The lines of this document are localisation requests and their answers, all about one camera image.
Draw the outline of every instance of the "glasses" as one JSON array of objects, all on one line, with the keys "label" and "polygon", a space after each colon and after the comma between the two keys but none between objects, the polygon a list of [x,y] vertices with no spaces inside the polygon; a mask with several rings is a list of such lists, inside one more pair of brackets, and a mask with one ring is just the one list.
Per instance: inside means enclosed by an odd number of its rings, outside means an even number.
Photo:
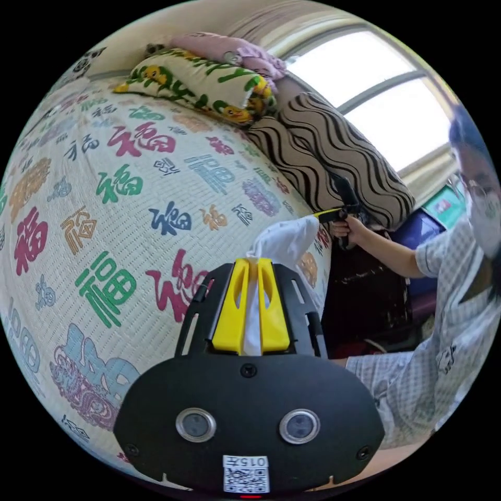
[{"label": "glasses", "polygon": [[461,180],[461,183],[467,189],[472,196],[479,198],[479,199],[485,199],[489,193],[491,193],[493,190],[492,188],[484,188],[483,186],[480,186],[476,181],[467,179],[465,176],[462,174],[459,174],[459,179]]}]

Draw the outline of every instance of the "hand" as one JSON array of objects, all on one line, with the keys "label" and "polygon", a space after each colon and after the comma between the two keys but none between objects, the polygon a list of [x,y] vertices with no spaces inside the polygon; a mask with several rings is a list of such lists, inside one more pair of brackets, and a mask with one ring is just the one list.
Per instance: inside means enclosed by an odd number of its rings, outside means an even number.
[{"label": "hand", "polygon": [[336,221],[332,225],[333,236],[336,238],[348,236],[350,244],[360,245],[364,236],[370,231],[361,221],[353,216],[348,216],[345,221]]}]

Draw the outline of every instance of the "bed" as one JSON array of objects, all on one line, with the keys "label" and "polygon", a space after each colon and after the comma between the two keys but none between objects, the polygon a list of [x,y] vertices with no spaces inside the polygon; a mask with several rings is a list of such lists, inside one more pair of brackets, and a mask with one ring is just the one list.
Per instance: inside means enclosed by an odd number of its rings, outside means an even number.
[{"label": "bed", "polygon": [[[241,128],[113,92],[123,80],[64,86],[23,131],[0,197],[0,305],[52,417],[91,454],[143,478],[112,434],[125,392],[173,356],[208,270],[312,210]],[[301,261],[322,305],[331,246],[321,228]]]}]

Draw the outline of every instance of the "plaid shirt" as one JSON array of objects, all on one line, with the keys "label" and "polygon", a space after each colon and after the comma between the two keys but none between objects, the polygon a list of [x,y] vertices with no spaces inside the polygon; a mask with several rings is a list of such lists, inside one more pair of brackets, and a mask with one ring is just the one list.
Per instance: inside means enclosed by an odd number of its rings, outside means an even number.
[{"label": "plaid shirt", "polygon": [[461,303],[484,254],[466,218],[416,250],[417,265],[438,278],[432,336],[413,352],[348,358],[370,390],[385,427],[381,449],[414,444],[438,429],[470,389],[491,348],[501,302],[490,288]]}]

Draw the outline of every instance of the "wall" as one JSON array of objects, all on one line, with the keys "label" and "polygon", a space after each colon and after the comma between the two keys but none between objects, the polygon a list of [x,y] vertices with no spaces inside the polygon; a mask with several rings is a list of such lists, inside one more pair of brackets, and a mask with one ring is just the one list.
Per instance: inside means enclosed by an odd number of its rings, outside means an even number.
[{"label": "wall", "polygon": [[141,62],[148,43],[162,43],[171,35],[192,31],[226,34],[236,22],[257,10],[288,2],[289,0],[194,0],[157,11],[123,27],[93,47],[106,46],[106,50],[89,69],[87,76],[132,69]]}]

